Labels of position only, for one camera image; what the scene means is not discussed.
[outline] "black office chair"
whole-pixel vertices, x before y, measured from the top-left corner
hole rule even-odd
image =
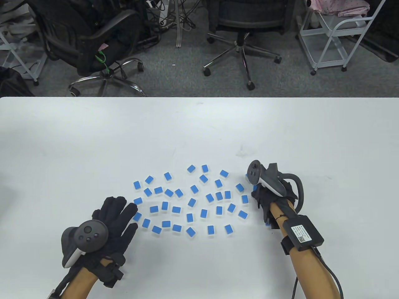
[[[272,56],[275,63],[281,62],[280,54],[253,46],[247,43],[247,38],[255,32],[278,31],[281,34],[289,30],[294,13],[295,0],[203,0],[208,10],[209,31],[208,42],[215,39],[226,42],[232,47],[218,55],[203,66],[203,74],[211,75],[209,66],[232,50],[241,53],[241,58],[247,73],[247,88],[253,90],[255,84],[249,74],[245,50],[252,50]],[[216,31],[237,32],[236,41],[228,41],[215,35]]]
[[[104,25],[93,26],[68,0],[26,0],[36,21],[44,43],[44,49],[51,60],[61,59],[77,69],[80,78],[68,89],[72,96],[80,92],[74,85],[79,82],[101,80],[98,96],[103,96],[108,82],[116,82],[132,88],[146,96],[136,83],[127,80],[123,67],[137,61],[139,72],[144,71],[143,62],[137,58],[126,58],[136,45],[142,20],[134,10],[124,10]],[[108,45],[102,52],[99,48]]]

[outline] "chair wheel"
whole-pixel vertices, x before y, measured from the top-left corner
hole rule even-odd
[[[77,90],[75,87],[71,87],[69,91],[72,96],[80,96],[80,91]]]
[[[255,84],[253,84],[253,82],[247,83],[247,88],[248,88],[248,90],[254,90],[255,89]]]
[[[208,67],[204,68],[204,69],[202,70],[202,72],[203,72],[203,75],[204,75],[205,77],[209,77],[209,76],[211,75],[211,70],[210,70]]]
[[[144,72],[144,64],[141,61],[137,63],[137,69],[139,72]]]

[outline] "small blue cube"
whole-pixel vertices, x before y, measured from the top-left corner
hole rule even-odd
[[[167,196],[169,196],[169,197],[172,197],[172,196],[173,196],[173,191],[172,191],[172,190],[169,190],[169,189],[166,189],[166,190],[165,190],[165,194],[166,194]]]
[[[150,207],[150,213],[158,213],[158,206]]]
[[[233,228],[231,227],[231,225],[226,225],[225,226],[225,229],[226,229],[226,233],[228,234],[228,235],[230,235],[230,234],[232,234],[233,233]]]
[[[167,201],[162,201],[162,206],[161,210],[162,211],[167,211],[168,210],[169,203]]]
[[[148,188],[144,190],[144,193],[145,193],[145,195],[147,195],[147,197],[150,197],[152,195],[151,190]]]
[[[194,222],[194,217],[191,213],[187,214],[187,222],[188,223]]]
[[[192,198],[192,199],[189,200],[188,206],[193,208],[194,205],[196,204],[196,202],[197,202],[197,201],[196,201],[194,198]]]
[[[139,189],[141,188],[140,182],[139,182],[139,181],[135,181],[135,182],[133,183],[133,186],[134,186],[134,188],[135,188],[136,190],[139,190]]]
[[[180,189],[177,189],[177,190],[175,191],[175,193],[176,193],[176,195],[177,195],[178,198],[180,198],[180,197],[183,196],[183,192],[182,192]]]
[[[225,170],[222,170],[222,171],[220,172],[220,175],[221,175],[222,177],[228,177],[229,173],[228,173],[227,171],[225,171]]]
[[[240,192],[240,193],[244,191],[244,187],[241,184],[238,184],[235,187],[237,188],[238,192]]]
[[[201,176],[199,177],[199,179],[200,179],[201,182],[203,182],[204,184],[205,184],[206,182],[208,182],[208,178],[207,178],[205,175],[201,175]]]
[[[160,193],[163,192],[163,189],[162,189],[162,187],[156,187],[156,188],[154,189],[154,192],[155,192],[155,194],[160,194]]]
[[[206,218],[206,216],[208,215],[208,210],[202,209],[201,210],[201,218]]]
[[[136,212],[136,214],[133,216],[133,220],[136,222],[139,222],[141,219],[142,214],[139,212]]]
[[[229,205],[229,208],[227,209],[230,213],[233,213],[234,212],[234,210],[235,210],[235,205],[234,204],[230,204]]]
[[[182,208],[180,208],[180,207],[172,207],[172,213],[180,214],[181,210],[182,210]]]
[[[167,181],[170,181],[170,180],[172,179],[172,176],[170,175],[169,172],[165,173],[165,174],[164,174],[164,177],[165,177],[165,179],[166,179]]]
[[[174,231],[174,232],[181,232],[181,231],[182,231],[182,226],[181,226],[181,225],[174,224],[173,227],[172,227],[172,231]]]
[[[154,180],[154,178],[153,178],[151,175],[149,175],[149,176],[146,178],[145,182],[146,182],[147,184],[151,184],[153,180]]]
[[[188,235],[192,238],[194,237],[194,235],[196,234],[196,231],[193,230],[191,227],[187,228],[186,232],[188,233]]]
[[[172,226],[172,224],[171,224],[171,222],[169,220],[162,221],[162,227],[163,228],[169,228],[171,226]]]
[[[243,201],[243,204],[249,203],[248,195],[241,196],[241,199]]]
[[[223,215],[223,207],[221,206],[216,207],[216,215]]]
[[[190,187],[190,189],[191,189],[191,191],[193,191],[193,193],[194,194],[197,194],[198,193],[198,188],[197,188],[197,186],[195,186],[195,185],[192,185],[191,187]]]
[[[135,200],[133,200],[133,202],[138,206],[143,203],[143,199],[141,197],[139,197],[139,198],[136,198]]]
[[[215,228],[213,225],[208,225],[208,235],[214,235],[215,234]]]
[[[144,221],[143,221],[143,227],[144,228],[149,228],[150,227],[150,222],[151,222],[150,219],[145,218]]]
[[[161,233],[161,231],[162,231],[162,228],[154,225],[153,228],[152,228],[152,231],[159,235]]]
[[[196,167],[194,166],[194,165],[190,165],[188,168],[187,168],[187,171],[189,172],[189,173],[193,173],[193,171],[196,169]]]
[[[216,192],[216,199],[221,201],[223,199],[222,192]]]

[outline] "white table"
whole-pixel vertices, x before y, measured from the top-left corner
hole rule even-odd
[[[67,270],[61,233],[78,226],[107,196],[133,201],[133,182],[152,175],[152,187],[181,188],[176,205],[188,210],[189,186],[200,166],[190,240],[140,227],[114,289],[97,283],[89,295],[105,298],[290,298],[295,273],[280,246],[281,233],[262,222],[233,190],[246,191],[249,163],[278,162],[304,185],[302,213],[325,239],[320,251],[345,298],[394,298],[398,291],[395,213],[399,168],[398,99],[348,98],[2,98],[0,100],[0,298],[45,299]],[[197,166],[193,175],[187,167]],[[232,202],[249,213],[199,220],[221,169]],[[163,173],[174,177],[166,184]],[[165,199],[144,199],[150,205]],[[186,229],[185,216],[159,214]],[[216,237],[206,236],[214,224]],[[228,238],[223,225],[232,224]],[[298,287],[297,298],[304,298]]]

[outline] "vr controller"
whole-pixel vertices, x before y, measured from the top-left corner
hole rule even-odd
[[[108,228],[99,220],[67,228],[61,236],[62,266],[70,268],[81,255],[101,249],[108,240]]]

